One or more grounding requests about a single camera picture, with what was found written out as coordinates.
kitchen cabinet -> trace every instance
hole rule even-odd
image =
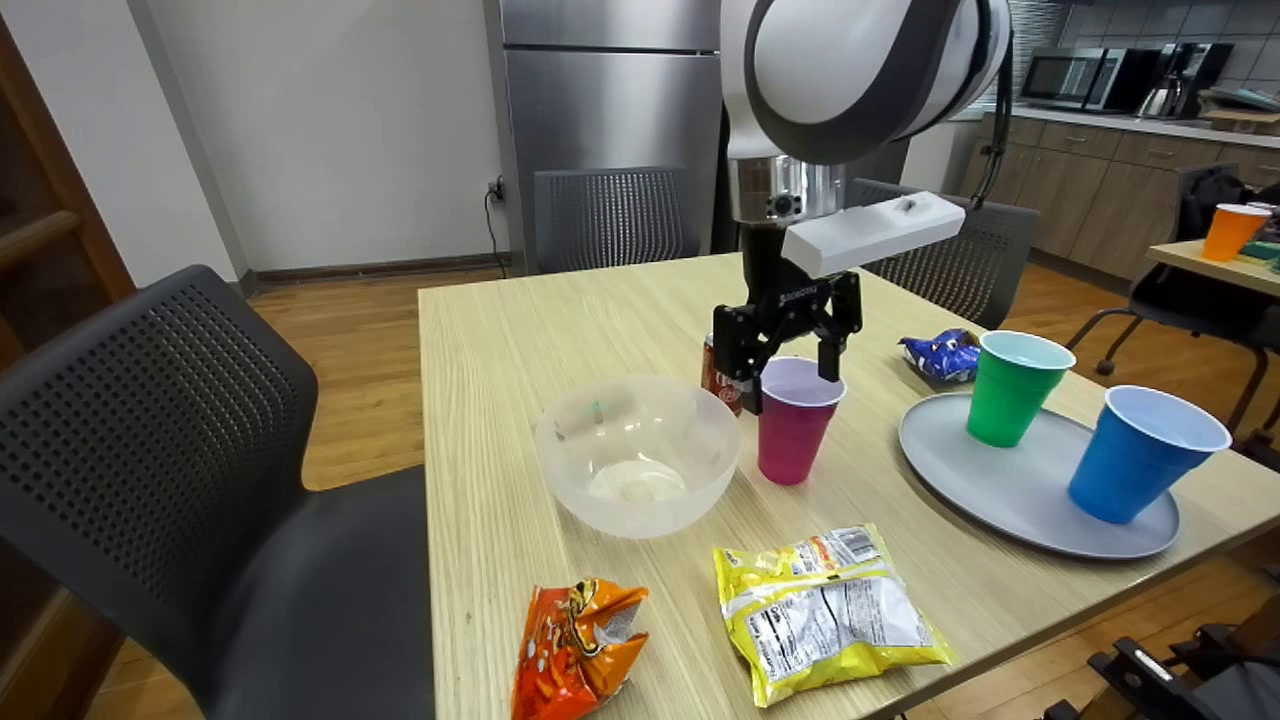
[[[1149,248],[1175,240],[1175,195],[1189,172],[1215,165],[1199,142],[1112,131],[1121,142],[1072,260],[1121,279],[1149,270]]]
[[[1184,177],[1213,165],[1237,165],[1251,189],[1280,185],[1280,147],[1226,143],[1220,131],[1195,142],[1189,127],[1132,131],[1090,127],[1080,117],[1015,117],[986,195],[1041,207],[1036,254],[1135,279],[1149,270],[1149,248],[1175,237]],[[984,172],[986,143],[973,147],[959,189],[973,195]]]
[[[1117,151],[1117,131],[1043,123],[1041,131],[1041,254],[1080,260],[1080,228]]]
[[[1224,147],[1220,165],[1230,165],[1251,189],[1280,185],[1280,151],[1273,147]]]
[[[986,199],[1041,207],[1036,248],[1049,256],[1072,256],[1088,204],[1103,182],[1112,131],[1012,122],[1003,165]],[[978,143],[965,172],[965,191],[974,195],[986,172],[986,143]]]

blue cup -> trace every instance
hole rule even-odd
[[[1074,510],[1095,522],[1128,523],[1184,474],[1213,451],[1230,450],[1230,433],[1203,407],[1139,387],[1117,384],[1069,484]]]

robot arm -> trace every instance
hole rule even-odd
[[[716,310],[716,370],[755,384],[816,334],[820,374],[859,334],[847,270],[949,240],[965,207],[916,191],[842,207],[842,165],[973,104],[1007,54],[1007,0],[724,0],[729,189],[746,306]]]

clear bowl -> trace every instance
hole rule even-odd
[[[536,422],[536,455],[559,510],[627,539],[673,537],[716,510],[737,444],[724,401],[661,376],[574,394]]]

yellow snack bag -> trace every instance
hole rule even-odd
[[[729,641],[753,664],[755,708],[949,659],[875,527],[833,527],[779,553],[716,550],[713,561]]]

